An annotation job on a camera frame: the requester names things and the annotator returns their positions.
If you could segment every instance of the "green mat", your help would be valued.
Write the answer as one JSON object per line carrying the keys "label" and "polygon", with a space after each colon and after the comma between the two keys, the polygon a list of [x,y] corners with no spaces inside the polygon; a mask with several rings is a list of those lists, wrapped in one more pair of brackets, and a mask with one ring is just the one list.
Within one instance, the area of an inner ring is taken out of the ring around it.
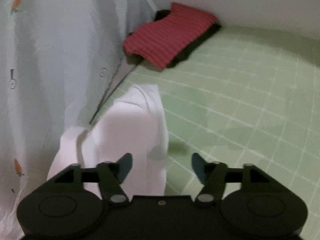
{"label": "green mat", "polygon": [[166,194],[194,197],[201,189],[193,152],[230,167],[254,163],[306,202],[302,236],[320,239],[319,67],[319,41],[225,27],[175,68],[138,66],[95,122],[131,85],[157,84],[170,135]]}

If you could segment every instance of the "red cloth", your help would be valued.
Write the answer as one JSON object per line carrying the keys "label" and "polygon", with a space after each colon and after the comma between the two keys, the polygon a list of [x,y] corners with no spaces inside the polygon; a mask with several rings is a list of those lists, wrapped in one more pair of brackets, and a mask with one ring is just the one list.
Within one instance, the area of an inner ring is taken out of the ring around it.
{"label": "red cloth", "polygon": [[127,54],[139,54],[164,69],[216,20],[211,13],[174,2],[167,17],[143,24],[127,37],[124,49]]}

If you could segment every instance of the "white garment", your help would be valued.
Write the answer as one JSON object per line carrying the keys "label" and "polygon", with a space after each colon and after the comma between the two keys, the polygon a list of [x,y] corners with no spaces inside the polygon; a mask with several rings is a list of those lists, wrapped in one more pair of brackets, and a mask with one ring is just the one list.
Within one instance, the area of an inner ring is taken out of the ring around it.
{"label": "white garment", "polygon": [[[79,136],[84,132],[84,128],[71,127],[63,134],[48,179],[72,163],[91,168],[100,162],[116,162],[129,152],[132,169],[121,185],[129,199],[164,194],[168,131],[156,85],[133,85],[114,101],[82,142]],[[84,188],[101,197],[96,184],[86,183]]]}

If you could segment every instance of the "white wall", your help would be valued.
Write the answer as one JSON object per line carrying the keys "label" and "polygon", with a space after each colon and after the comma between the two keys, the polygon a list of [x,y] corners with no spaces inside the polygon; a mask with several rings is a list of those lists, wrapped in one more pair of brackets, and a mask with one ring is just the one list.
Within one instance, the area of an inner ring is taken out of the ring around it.
{"label": "white wall", "polygon": [[153,0],[159,8],[172,1],[215,14],[222,24],[298,31],[320,38],[320,0]]}

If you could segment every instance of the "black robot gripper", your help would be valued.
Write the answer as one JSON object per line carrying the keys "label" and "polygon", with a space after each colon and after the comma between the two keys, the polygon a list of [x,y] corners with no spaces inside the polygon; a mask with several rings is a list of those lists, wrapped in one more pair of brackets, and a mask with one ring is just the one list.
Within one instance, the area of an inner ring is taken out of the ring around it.
{"label": "black robot gripper", "polygon": [[[70,165],[18,205],[22,239],[301,239],[305,203],[264,171],[207,163],[197,153],[191,163],[204,185],[194,201],[134,196],[130,202],[120,185],[131,154],[96,168]],[[84,182],[97,183],[102,200]],[[241,189],[223,199],[226,184],[236,182]]]}

